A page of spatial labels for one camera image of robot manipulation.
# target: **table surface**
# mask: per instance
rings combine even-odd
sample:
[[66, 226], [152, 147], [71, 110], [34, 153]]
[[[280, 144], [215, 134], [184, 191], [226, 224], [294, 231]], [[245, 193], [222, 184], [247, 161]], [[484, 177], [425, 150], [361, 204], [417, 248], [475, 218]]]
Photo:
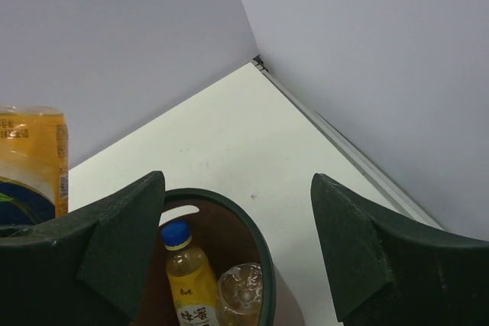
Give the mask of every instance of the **table surface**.
[[229, 197], [257, 223], [307, 326], [335, 310], [310, 201], [314, 173], [395, 210], [250, 63], [70, 170], [70, 211], [153, 170]]

